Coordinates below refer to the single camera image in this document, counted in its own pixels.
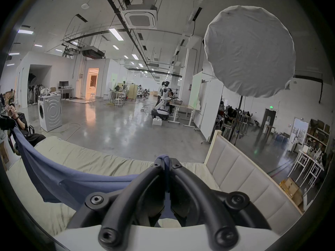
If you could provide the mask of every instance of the beige bed sheet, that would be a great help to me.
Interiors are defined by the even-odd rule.
[[[51,136],[35,146],[42,155],[66,167],[91,174],[124,176],[140,174],[153,162],[107,155]],[[220,190],[204,164],[182,163],[211,189]],[[15,193],[35,221],[50,235],[62,232],[75,211],[63,203],[45,203],[31,182],[22,159],[7,171]]]

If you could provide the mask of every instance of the whiteboard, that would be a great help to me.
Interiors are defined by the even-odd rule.
[[[204,82],[200,86],[199,100],[200,100],[200,111],[196,111],[194,114],[193,122],[199,128],[201,125],[201,120],[203,118],[208,94],[209,82]]]
[[[191,94],[190,94],[190,100],[189,100],[189,106],[193,108],[197,107],[201,80],[202,80],[201,72],[197,73],[196,75],[193,75],[192,88],[191,88]]]
[[[200,127],[200,131],[207,141],[209,141],[214,128],[223,88],[224,84],[220,80],[214,79],[210,81],[205,112]]]

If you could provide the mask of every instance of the computer monitor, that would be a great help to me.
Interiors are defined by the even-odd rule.
[[[59,86],[62,86],[64,88],[64,86],[69,86],[69,81],[59,81]]]

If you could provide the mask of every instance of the washing machine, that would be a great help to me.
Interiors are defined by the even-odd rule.
[[[62,125],[61,95],[40,96],[38,107],[40,125],[46,132]]]

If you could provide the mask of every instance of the concrete floor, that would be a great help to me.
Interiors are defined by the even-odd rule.
[[[180,162],[203,163],[209,144],[200,144],[203,140],[200,132],[166,121],[162,126],[152,125],[149,114],[156,101],[156,97],[126,101],[122,108],[115,108],[102,101],[81,104],[63,100],[63,126],[49,133],[38,132],[41,128],[37,105],[19,111],[25,113],[28,124],[35,127],[36,133],[64,140],[70,136],[68,142],[85,148],[144,161],[154,161],[157,156],[168,154]],[[80,124],[80,128],[74,132],[79,125],[71,123]]]
[[[180,125],[163,121],[162,126],[152,125],[151,108],[156,97],[145,101],[126,101],[122,108],[109,106],[106,102],[95,101],[87,104],[62,101],[63,126],[49,133],[41,132],[37,105],[21,110],[28,124],[35,132],[45,136],[57,136],[79,146],[107,154],[154,161],[161,154],[168,154],[180,162],[205,161],[209,144],[200,144],[204,140],[201,132],[184,127],[188,121],[179,119]],[[287,178],[297,153],[286,151],[286,145],[275,141],[272,136],[266,138],[259,128],[248,127],[245,136],[237,139],[236,147],[270,175],[276,183]],[[293,180],[300,171],[294,171]],[[308,181],[302,186],[302,192]],[[308,192],[308,202],[314,199],[318,187]]]

